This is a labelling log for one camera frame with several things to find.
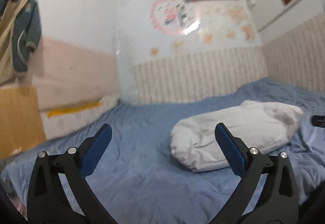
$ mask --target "striped wall panel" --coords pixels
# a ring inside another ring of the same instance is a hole
[[[267,76],[260,47],[179,55],[134,67],[141,104],[192,102],[234,93]]]
[[[265,44],[262,51],[270,77],[325,91],[325,13]]]

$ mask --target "bed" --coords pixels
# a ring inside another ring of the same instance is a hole
[[[29,179],[38,152],[61,154],[78,147],[108,123],[113,138],[93,175],[86,178],[93,192],[118,223],[209,222],[230,197],[240,178],[230,168],[192,173],[170,155],[170,131],[183,118],[240,105],[244,100],[279,101],[300,106],[305,114],[299,131],[281,148],[289,154],[300,203],[325,180],[325,131],[312,127],[312,114],[325,114],[325,94],[312,93],[270,78],[246,84],[232,95],[187,104],[132,106],[119,103],[92,125],[46,142],[18,156],[1,174],[27,202]],[[254,208],[265,178],[261,178],[246,213]],[[62,176],[73,209],[81,213]]]

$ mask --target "pillowcase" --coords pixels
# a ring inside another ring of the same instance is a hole
[[[293,105],[244,101],[240,106],[182,119],[171,132],[171,154],[193,172],[228,167],[215,139],[218,123],[223,122],[248,148],[267,154],[290,141],[302,114]]]

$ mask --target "metal screw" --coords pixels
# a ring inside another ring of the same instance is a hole
[[[40,152],[40,153],[38,154],[38,157],[39,157],[39,158],[43,158],[43,157],[45,157],[45,155],[46,155],[46,152],[45,152],[45,151],[42,151],[42,152]]]
[[[77,152],[77,148],[76,147],[71,147],[68,150],[68,154],[75,154]]]
[[[288,154],[286,152],[281,152],[280,155],[281,155],[282,158],[287,158],[288,157]]]
[[[249,149],[249,151],[251,152],[251,154],[258,154],[258,149],[255,147],[252,147],[251,149]]]

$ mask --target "blue blanket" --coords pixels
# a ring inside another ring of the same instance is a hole
[[[205,173],[185,169],[170,155],[170,131],[180,119],[237,106],[248,99],[279,101],[305,110],[298,133],[281,149],[289,154],[300,202],[303,202],[325,180],[324,129],[312,127],[309,121],[312,114],[325,114],[325,95],[269,78],[246,84],[233,95],[195,103],[150,106],[120,103],[91,126],[22,154],[5,168],[1,177],[11,180],[26,204],[38,152],[61,154],[71,146],[78,147],[103,123],[108,123],[113,129],[113,139],[95,172],[86,180],[116,221],[120,224],[207,223],[230,197],[239,177],[230,168]],[[65,177],[61,180],[73,209],[81,213],[67,180]],[[254,208],[263,184],[261,179],[246,212]]]

